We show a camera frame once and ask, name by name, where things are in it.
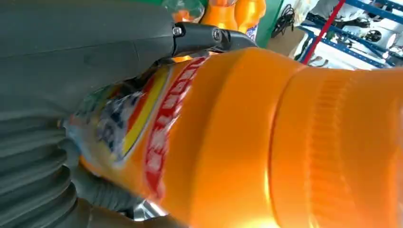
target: bottle label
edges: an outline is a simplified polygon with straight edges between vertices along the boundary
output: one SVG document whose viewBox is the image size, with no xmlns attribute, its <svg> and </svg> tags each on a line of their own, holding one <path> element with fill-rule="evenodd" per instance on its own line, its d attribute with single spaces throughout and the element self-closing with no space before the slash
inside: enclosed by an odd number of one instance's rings
<svg viewBox="0 0 403 228">
<path fill-rule="evenodd" d="M 246 30 L 246 35 L 253 41 L 255 41 L 257 33 L 258 33 L 258 25 L 255 25 L 255 26 L 249 28 L 248 30 Z"/>
<path fill-rule="evenodd" d="M 169 132 L 179 117 L 182 101 L 190 89 L 197 70 L 206 60 L 207 57 L 191 60 L 189 65 L 176 77 L 156 110 L 144 159 L 145 179 L 156 199 L 161 199 L 165 190 L 162 177 L 165 157 L 169 150 Z"/>
<path fill-rule="evenodd" d="M 161 67 L 146 82 L 135 78 L 102 88 L 84 99 L 67 133 L 94 166 L 121 166 L 140 141 L 162 96 L 170 69 Z"/>
</svg>

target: white object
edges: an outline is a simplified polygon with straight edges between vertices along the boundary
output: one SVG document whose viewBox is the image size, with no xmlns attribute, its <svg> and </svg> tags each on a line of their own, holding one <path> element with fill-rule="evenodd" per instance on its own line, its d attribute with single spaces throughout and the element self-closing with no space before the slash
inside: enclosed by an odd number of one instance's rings
<svg viewBox="0 0 403 228">
<path fill-rule="evenodd" d="M 370 0 L 360 0 L 363 3 L 370 3 Z M 339 3 L 339 0 L 320 0 L 317 5 L 312 9 L 311 13 L 319 15 L 324 19 L 328 19 L 333 13 L 334 8 Z M 363 9 L 344 4 L 340 11 L 337 13 L 335 21 L 351 21 L 355 20 L 364 14 Z"/>
<path fill-rule="evenodd" d="M 304 22 L 307 14 L 317 5 L 319 0 L 297 0 L 294 6 L 294 26 L 299 26 Z"/>
</svg>

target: orange bottle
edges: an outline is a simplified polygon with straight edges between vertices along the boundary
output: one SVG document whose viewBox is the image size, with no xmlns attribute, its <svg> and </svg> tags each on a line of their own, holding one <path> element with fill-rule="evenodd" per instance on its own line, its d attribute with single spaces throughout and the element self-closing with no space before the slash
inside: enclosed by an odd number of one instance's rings
<svg viewBox="0 0 403 228">
<path fill-rule="evenodd" d="M 399 228 L 402 74 L 248 48 L 100 90 L 71 124 L 89 169 L 191 227 Z"/>
<path fill-rule="evenodd" d="M 235 2 L 236 0 L 210 0 L 201 23 L 221 29 L 237 30 Z"/>
<path fill-rule="evenodd" d="M 238 24 L 238 31 L 255 40 L 259 20 L 265 13 L 265 0 L 238 0 L 235 6 L 235 20 Z"/>
</svg>

